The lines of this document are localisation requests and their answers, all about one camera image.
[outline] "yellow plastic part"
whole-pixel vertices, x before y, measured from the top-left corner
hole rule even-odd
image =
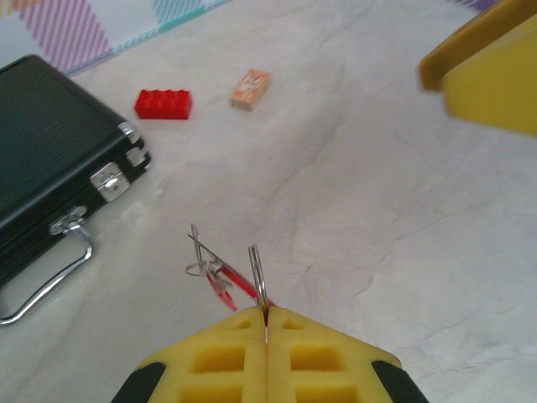
[[[267,360],[268,403],[392,403],[371,363],[401,365],[390,353],[275,307]]]
[[[266,403],[265,334],[250,308],[148,357],[166,365],[149,403]]]
[[[447,73],[442,85],[455,116],[537,135],[537,16]]]
[[[148,403],[393,403],[372,366],[376,361],[401,368],[390,353],[271,307],[268,333],[261,309],[247,309],[137,369],[165,365]],[[130,402],[137,393],[115,401]]]
[[[503,0],[462,26],[420,63],[421,86],[440,91],[442,78],[480,50],[537,14],[537,0]]]

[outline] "small box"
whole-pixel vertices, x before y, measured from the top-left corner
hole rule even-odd
[[[272,82],[272,75],[266,71],[251,69],[232,94],[232,107],[252,111],[258,105]]]

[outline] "red lego brick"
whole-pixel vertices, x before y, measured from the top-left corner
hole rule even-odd
[[[134,105],[140,119],[182,119],[190,116],[192,97],[185,90],[142,90]]]

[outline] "marble floor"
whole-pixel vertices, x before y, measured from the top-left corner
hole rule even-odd
[[[87,267],[0,330],[0,401],[110,401],[142,358],[228,315],[184,272],[192,222],[245,274],[256,243],[278,304],[396,354],[431,402],[534,401],[537,141],[456,121],[417,87],[420,58],[473,15],[234,0],[77,75],[142,129],[154,167],[89,221]],[[227,98],[251,67],[274,83],[245,113]],[[138,91],[169,87],[193,92],[190,120],[138,121]]]

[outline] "metal handle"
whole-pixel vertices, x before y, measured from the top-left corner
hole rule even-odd
[[[28,298],[28,300],[26,300],[26,302],[24,302],[24,304],[21,305],[21,307],[14,314],[12,314],[12,316],[0,318],[0,327],[13,325],[15,322],[17,322],[21,317],[26,315],[35,304],[44,299],[60,284],[65,282],[70,275],[75,273],[85,262],[91,258],[93,255],[93,250],[95,249],[95,244],[90,233],[88,233],[87,230],[82,226],[82,223],[81,218],[73,222],[63,222],[61,232],[64,234],[73,233],[82,238],[86,245],[86,252],[79,259],[69,264],[57,275],[52,277],[49,281],[37,289],[35,293],[33,293],[32,296]]]

